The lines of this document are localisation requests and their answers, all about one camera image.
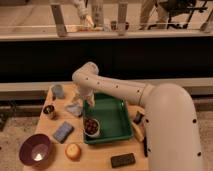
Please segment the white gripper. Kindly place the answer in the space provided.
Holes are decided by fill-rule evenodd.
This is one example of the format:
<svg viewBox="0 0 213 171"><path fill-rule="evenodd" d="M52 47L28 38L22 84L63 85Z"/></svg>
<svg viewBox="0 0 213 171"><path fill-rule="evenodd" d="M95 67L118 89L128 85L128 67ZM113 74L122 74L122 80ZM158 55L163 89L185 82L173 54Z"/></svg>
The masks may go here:
<svg viewBox="0 0 213 171"><path fill-rule="evenodd" d="M81 89L77 89L73 101L78 100L86 101L90 107L95 106L94 93L92 91L83 91Z"/></svg>

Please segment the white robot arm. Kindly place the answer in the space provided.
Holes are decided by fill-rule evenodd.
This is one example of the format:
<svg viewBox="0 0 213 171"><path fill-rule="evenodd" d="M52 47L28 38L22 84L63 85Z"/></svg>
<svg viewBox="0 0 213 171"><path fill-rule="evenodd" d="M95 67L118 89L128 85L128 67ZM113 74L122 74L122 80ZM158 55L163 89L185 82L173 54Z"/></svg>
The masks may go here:
<svg viewBox="0 0 213 171"><path fill-rule="evenodd" d="M145 109L151 171L204 171L196 109L186 89L102 77L93 62L77 69L72 80L80 99L97 90Z"/></svg>

